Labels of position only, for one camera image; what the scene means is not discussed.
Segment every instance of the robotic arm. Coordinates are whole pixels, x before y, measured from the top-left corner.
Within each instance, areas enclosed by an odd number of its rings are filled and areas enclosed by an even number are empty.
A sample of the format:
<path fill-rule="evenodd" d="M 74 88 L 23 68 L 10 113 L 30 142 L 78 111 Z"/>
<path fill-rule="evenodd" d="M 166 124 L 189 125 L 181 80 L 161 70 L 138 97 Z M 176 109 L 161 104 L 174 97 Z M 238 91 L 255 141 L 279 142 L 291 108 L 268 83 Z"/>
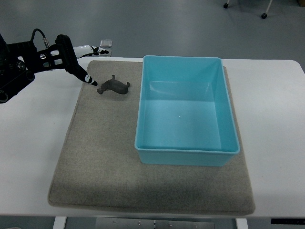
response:
<path fill-rule="evenodd" d="M 43 35 L 46 49 L 37 51 L 33 39 L 35 32 Z M 65 69 L 85 83 L 97 86 L 89 74 L 78 64 L 84 56 L 100 56 L 109 53 L 94 46 L 73 47 L 66 35 L 58 35 L 55 44 L 49 46 L 43 32 L 33 31 L 30 41 L 6 44 L 0 34 L 0 103 L 5 103 L 35 79 L 35 73 L 53 69 Z"/>

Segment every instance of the chair wheel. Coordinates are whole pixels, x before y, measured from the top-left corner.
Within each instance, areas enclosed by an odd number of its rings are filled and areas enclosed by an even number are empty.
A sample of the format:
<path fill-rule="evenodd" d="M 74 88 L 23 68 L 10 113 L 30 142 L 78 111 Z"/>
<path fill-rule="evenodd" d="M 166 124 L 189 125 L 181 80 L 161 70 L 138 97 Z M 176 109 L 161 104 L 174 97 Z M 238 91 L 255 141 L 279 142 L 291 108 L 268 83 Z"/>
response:
<path fill-rule="evenodd" d="M 262 17 L 262 19 L 266 19 L 267 14 L 266 14 L 266 13 L 263 13 L 261 17 Z"/>

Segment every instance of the black cable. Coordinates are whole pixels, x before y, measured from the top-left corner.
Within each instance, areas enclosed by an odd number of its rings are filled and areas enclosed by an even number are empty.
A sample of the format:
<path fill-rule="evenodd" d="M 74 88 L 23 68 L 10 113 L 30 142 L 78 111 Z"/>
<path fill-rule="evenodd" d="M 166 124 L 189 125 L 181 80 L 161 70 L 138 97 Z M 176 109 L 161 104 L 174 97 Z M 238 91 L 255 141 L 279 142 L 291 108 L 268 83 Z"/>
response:
<path fill-rule="evenodd" d="M 46 38 L 46 36 L 44 35 L 44 33 L 40 29 L 34 29 L 33 33 L 32 33 L 32 37 L 30 38 L 31 42 L 34 40 L 36 31 L 40 32 L 42 34 L 43 38 Z"/>

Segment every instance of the white table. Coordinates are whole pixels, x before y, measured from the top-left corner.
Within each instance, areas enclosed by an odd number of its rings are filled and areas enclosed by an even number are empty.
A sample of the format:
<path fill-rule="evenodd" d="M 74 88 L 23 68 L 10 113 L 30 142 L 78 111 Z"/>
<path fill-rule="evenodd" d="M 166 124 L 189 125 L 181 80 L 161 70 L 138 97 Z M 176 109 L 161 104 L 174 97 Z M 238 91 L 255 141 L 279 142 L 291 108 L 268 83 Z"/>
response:
<path fill-rule="evenodd" d="M 79 60 L 138 61 L 142 58 Z M 250 217 L 305 218 L 305 74 L 294 61 L 223 60 L 252 183 Z M 81 82 L 64 70 L 0 104 L 0 215 L 194 217 L 52 207 L 47 195 Z"/>

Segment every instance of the light blue bin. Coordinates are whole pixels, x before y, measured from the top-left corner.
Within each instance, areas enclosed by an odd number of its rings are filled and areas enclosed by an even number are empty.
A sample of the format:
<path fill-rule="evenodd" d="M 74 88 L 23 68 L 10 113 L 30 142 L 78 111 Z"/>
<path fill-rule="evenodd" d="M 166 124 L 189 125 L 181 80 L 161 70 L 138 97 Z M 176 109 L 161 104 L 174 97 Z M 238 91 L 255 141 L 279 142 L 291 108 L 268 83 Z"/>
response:
<path fill-rule="evenodd" d="M 135 148 L 165 165 L 223 166 L 239 153 L 221 59 L 144 57 Z"/>

